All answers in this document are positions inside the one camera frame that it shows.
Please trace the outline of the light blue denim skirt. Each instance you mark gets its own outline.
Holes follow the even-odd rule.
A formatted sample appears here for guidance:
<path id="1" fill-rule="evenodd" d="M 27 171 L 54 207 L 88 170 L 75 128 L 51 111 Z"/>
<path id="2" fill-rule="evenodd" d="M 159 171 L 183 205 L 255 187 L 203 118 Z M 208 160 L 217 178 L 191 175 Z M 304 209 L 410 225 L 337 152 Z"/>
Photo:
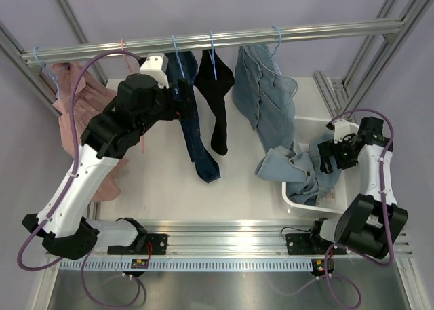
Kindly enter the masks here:
<path id="1" fill-rule="evenodd" d="M 316 206 L 336 186 L 342 173 L 334 158 L 330 159 L 332 173 L 326 174 L 320 169 L 318 145 L 332 138 L 332 134 L 324 134 L 305 151 L 297 142 L 291 149 L 283 146 L 269 149 L 257 165 L 255 175 L 267 181 L 285 182 L 285 195 L 290 201 Z"/>

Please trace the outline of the light blue wire hanger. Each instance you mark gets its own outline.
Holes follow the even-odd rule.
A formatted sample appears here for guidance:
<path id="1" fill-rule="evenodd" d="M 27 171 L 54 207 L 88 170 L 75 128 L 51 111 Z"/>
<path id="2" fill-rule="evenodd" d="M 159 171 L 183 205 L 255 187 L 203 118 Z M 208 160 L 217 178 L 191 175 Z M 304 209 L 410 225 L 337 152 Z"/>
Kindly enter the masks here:
<path id="1" fill-rule="evenodd" d="M 187 73 L 186 65 L 185 65 L 184 59 L 181 57 L 180 50 L 178 49 L 178 44 L 177 44 L 175 35 L 172 35 L 172 43 L 174 46 L 174 53 L 176 56 L 176 60 L 177 60 L 182 78 L 187 79 L 188 73 Z"/>

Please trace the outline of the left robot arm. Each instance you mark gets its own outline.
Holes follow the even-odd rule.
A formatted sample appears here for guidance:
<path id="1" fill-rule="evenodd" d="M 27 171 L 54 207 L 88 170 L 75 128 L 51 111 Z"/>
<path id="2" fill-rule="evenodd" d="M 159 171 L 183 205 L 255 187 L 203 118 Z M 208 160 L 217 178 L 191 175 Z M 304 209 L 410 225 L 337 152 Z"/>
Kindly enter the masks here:
<path id="1" fill-rule="evenodd" d="M 118 85 L 116 97 L 84 129 L 72 169 L 53 200 L 40 213 L 26 215 L 23 226 L 42 238 L 49 254 L 60 258 L 77 260 L 94 248 L 112 254 L 146 252 L 147 230 L 138 221 L 90 220 L 83 214 L 106 176 L 153 125 L 192 117 L 193 93 L 186 79 L 167 88 L 149 75 L 128 76 Z"/>

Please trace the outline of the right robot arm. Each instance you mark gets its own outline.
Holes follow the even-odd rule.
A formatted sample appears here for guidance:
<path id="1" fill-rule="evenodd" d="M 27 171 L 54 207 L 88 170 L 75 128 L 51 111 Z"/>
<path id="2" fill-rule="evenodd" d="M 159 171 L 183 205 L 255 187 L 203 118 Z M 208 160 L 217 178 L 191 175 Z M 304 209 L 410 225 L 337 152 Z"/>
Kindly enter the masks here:
<path id="1" fill-rule="evenodd" d="M 391 184 L 393 139 L 383 134 L 385 120 L 364 117 L 360 124 L 334 119 L 327 125 L 333 138 L 319 144 L 320 170 L 360 167 L 360 191 L 337 220 L 316 220 L 308 236 L 309 248 L 325 252 L 339 244 L 378 260 L 392 255 L 393 243 L 408 220 L 397 205 Z"/>

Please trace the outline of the dark blue denim skirt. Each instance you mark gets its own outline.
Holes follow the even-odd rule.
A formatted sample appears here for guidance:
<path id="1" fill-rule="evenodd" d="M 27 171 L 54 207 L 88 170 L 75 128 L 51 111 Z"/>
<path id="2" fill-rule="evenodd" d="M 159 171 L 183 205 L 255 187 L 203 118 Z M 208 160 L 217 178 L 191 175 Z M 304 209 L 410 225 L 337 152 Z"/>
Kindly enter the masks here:
<path id="1" fill-rule="evenodd" d="M 193 87 L 195 76 L 197 74 L 197 61 L 192 52 L 181 52 L 181 57 L 184 59 L 187 69 L 187 81 Z M 176 84 L 177 79 L 183 79 L 180 69 L 176 60 L 175 53 L 167 53 L 168 59 L 166 75 L 170 84 L 172 95 L 174 95 L 173 86 Z M 191 162 L 195 165 L 195 170 L 206 183 L 211 183 L 220 178 L 220 168 L 214 158 L 208 153 L 201 140 L 201 130 L 199 125 L 199 115 L 197 110 L 197 103 L 195 108 L 195 116 L 192 119 L 181 119 L 180 124 L 184 134 L 187 151 Z"/>

